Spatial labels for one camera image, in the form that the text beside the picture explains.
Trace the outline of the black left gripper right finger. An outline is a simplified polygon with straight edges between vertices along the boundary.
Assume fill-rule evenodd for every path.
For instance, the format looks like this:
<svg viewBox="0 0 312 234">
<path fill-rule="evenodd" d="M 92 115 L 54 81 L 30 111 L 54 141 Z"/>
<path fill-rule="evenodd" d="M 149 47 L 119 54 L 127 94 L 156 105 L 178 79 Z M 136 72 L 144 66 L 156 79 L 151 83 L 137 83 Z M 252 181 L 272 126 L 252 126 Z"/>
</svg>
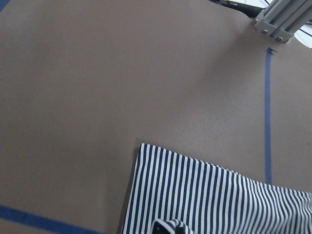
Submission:
<svg viewBox="0 0 312 234">
<path fill-rule="evenodd" d="M 185 227 L 184 227 L 184 226 L 182 226 L 182 227 L 176 227 L 176 228 L 175 228 L 175 234 L 186 234 Z"/>
</svg>

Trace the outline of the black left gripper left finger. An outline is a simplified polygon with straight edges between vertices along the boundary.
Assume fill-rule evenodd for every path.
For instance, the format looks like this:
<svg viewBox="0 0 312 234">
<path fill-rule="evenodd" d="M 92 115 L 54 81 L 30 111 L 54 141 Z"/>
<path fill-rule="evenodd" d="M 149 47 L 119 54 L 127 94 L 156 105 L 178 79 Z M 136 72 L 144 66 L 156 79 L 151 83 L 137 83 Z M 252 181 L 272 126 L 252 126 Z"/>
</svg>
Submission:
<svg viewBox="0 0 312 234">
<path fill-rule="evenodd" d="M 152 227 L 152 234 L 166 234 L 166 229 L 156 221 Z"/>
</svg>

